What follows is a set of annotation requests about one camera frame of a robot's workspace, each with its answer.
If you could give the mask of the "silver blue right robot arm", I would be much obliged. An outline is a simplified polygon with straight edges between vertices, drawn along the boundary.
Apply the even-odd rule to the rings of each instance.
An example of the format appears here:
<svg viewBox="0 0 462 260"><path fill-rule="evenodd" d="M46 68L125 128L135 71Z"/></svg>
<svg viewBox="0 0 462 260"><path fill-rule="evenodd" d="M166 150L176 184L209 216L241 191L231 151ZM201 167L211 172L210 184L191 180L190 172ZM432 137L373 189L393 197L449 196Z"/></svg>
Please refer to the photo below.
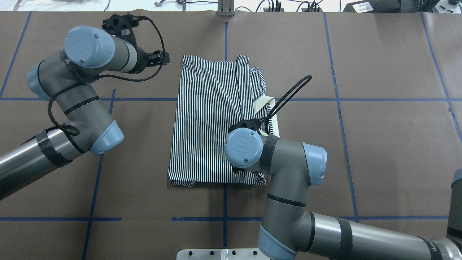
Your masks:
<svg viewBox="0 0 462 260"><path fill-rule="evenodd" d="M271 177L258 248L272 260L294 260L299 252L330 260L460 260L461 170L454 173L445 237L428 239L307 211L309 189L322 184L324 148L230 130L224 153L236 168Z"/></svg>

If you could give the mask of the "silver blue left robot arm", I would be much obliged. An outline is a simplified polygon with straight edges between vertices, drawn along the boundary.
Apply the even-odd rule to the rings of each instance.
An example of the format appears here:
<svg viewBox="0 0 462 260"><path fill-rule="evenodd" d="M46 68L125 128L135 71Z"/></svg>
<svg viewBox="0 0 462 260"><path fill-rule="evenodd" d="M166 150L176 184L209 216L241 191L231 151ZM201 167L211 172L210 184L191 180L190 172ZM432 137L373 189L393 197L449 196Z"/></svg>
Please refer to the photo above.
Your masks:
<svg viewBox="0 0 462 260"><path fill-rule="evenodd" d="M103 155L123 142L122 130L91 84L104 78L104 71L137 74L150 62L166 64L164 41L157 26L154 28L162 50L146 54L130 43L127 35L118 37L96 27L76 26L58 53L28 72L27 84L48 102L53 126L1 156L1 199L86 152Z"/></svg>

